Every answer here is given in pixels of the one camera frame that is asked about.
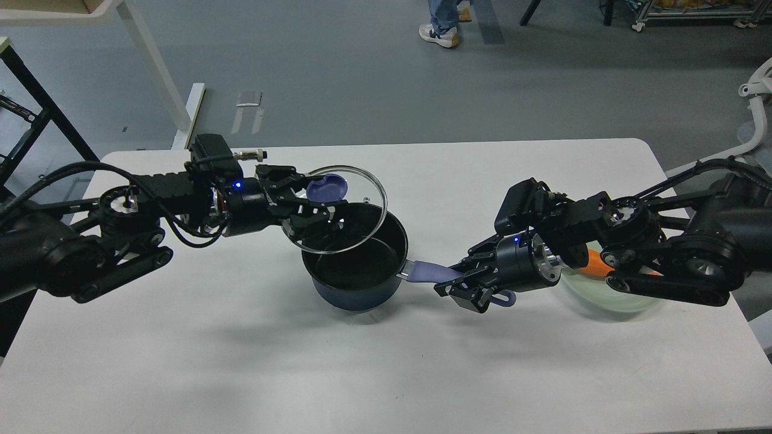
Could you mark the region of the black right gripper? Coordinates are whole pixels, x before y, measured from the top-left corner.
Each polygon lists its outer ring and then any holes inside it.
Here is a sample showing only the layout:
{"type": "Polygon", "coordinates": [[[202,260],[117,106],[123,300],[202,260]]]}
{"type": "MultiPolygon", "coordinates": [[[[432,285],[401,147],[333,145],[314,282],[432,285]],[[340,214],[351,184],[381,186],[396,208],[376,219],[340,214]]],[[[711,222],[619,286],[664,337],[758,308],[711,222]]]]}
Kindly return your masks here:
{"type": "Polygon", "coordinates": [[[465,275],[490,277],[491,288],[481,283],[455,278],[436,283],[434,291],[466,310],[486,313],[491,305],[511,307],[511,291],[524,293],[551,288],[562,277],[563,264],[537,233],[490,236],[467,250],[467,256],[451,266],[465,275]]]}

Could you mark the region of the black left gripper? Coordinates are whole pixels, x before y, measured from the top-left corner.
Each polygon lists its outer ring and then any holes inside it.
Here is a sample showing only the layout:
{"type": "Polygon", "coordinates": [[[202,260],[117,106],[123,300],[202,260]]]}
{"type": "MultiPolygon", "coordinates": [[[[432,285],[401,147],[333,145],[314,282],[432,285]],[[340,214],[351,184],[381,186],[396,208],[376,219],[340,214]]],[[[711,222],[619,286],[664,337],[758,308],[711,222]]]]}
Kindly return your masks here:
{"type": "Polygon", "coordinates": [[[294,166],[258,164],[255,176],[233,181],[224,190],[229,215],[225,237],[257,233],[281,223],[290,241],[307,244],[342,230],[340,221],[346,216],[348,201],[292,200],[323,175],[299,173],[294,166]],[[268,196],[279,201],[279,218],[272,214],[268,196]]]}

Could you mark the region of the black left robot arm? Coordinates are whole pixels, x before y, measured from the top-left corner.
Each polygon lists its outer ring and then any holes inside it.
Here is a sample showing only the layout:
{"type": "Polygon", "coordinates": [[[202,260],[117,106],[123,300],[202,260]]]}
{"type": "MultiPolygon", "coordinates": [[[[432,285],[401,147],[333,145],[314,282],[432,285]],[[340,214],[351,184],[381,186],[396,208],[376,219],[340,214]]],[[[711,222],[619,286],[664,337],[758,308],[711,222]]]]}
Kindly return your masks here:
{"type": "Polygon", "coordinates": [[[173,251],[163,245],[165,221],[182,244],[203,249],[223,236],[281,226],[293,242],[337,252],[349,203],[331,192],[331,175],[258,164],[246,177],[242,160],[219,134],[196,135],[179,172],[133,175],[103,162],[66,165],[2,203],[2,300],[39,289],[86,303],[160,269],[173,251]],[[85,171],[108,171],[125,185],[91,200],[39,205],[33,196],[85,171]]]}

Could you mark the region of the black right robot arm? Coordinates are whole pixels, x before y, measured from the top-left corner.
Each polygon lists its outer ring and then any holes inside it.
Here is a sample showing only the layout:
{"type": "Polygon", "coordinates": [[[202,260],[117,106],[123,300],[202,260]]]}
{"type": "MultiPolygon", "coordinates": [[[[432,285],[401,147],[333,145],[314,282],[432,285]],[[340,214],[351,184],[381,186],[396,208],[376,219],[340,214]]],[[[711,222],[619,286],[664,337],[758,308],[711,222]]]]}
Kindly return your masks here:
{"type": "Polygon", "coordinates": [[[722,307],[755,270],[770,272],[770,176],[730,157],[697,162],[639,194],[571,200],[534,178],[513,185],[495,233],[434,289],[484,313],[551,288],[589,264],[589,242],[618,293],[722,307]]]}

